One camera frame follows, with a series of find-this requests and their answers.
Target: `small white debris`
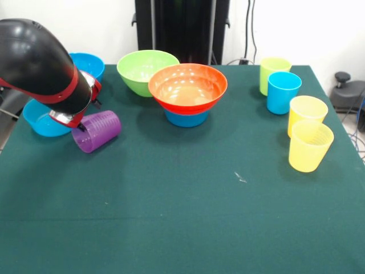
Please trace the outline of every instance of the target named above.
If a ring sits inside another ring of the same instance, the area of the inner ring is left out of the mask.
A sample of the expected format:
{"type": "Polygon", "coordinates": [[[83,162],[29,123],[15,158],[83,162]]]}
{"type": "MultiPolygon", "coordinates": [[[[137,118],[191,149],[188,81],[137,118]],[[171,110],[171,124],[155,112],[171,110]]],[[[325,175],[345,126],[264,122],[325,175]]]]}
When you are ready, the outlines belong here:
{"type": "Polygon", "coordinates": [[[247,183],[247,181],[244,178],[242,178],[240,174],[238,174],[237,172],[234,172],[234,174],[236,175],[236,177],[240,182],[247,183]]]}

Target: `yellow cup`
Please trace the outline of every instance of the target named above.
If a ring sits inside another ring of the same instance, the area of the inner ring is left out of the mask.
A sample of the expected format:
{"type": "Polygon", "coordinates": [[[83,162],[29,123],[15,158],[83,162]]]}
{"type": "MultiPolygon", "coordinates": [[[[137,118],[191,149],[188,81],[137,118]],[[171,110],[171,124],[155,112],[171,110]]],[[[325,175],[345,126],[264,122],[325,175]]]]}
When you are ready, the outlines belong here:
{"type": "Polygon", "coordinates": [[[290,140],[290,165],[300,172],[316,170],[333,140],[333,132],[321,122],[316,120],[296,122],[290,140]]]}
{"type": "Polygon", "coordinates": [[[290,71],[291,63],[282,58],[270,57],[260,63],[260,92],[267,96],[268,78],[276,71],[290,71]]]}
{"type": "Polygon", "coordinates": [[[290,101],[288,136],[291,138],[291,128],[296,122],[310,119],[322,123],[328,111],[325,102],[316,97],[301,95],[293,98],[290,101]]]}

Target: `red bowl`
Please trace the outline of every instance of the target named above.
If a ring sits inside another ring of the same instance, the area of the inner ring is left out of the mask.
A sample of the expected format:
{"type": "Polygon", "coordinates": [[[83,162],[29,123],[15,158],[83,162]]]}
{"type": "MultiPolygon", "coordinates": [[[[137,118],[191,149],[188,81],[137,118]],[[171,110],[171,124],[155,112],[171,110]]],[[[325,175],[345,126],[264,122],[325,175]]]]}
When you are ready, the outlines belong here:
{"type": "Polygon", "coordinates": [[[215,68],[186,63],[158,71],[148,88],[164,109],[194,115],[210,110],[222,98],[227,85],[223,73],[215,68]]]}

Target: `purple plastic cup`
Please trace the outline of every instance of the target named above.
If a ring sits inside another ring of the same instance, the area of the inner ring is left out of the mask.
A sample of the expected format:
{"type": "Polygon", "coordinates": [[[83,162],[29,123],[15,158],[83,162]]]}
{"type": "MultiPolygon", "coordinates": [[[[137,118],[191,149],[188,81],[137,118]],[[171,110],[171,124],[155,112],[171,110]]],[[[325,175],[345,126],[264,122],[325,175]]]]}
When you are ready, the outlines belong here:
{"type": "Polygon", "coordinates": [[[81,122],[86,130],[74,128],[71,133],[76,144],[86,153],[96,150],[121,132],[120,120],[110,110],[87,115],[81,122]]]}

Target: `black cabinet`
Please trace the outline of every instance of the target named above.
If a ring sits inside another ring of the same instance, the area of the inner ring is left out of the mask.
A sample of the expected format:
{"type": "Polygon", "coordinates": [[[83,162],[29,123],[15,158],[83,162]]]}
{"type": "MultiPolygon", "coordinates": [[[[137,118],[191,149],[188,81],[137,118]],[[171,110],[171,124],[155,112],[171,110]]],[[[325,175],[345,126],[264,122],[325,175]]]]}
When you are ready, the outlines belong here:
{"type": "Polygon", "coordinates": [[[181,63],[220,64],[229,0],[135,0],[138,48],[175,55],[181,63]]]}

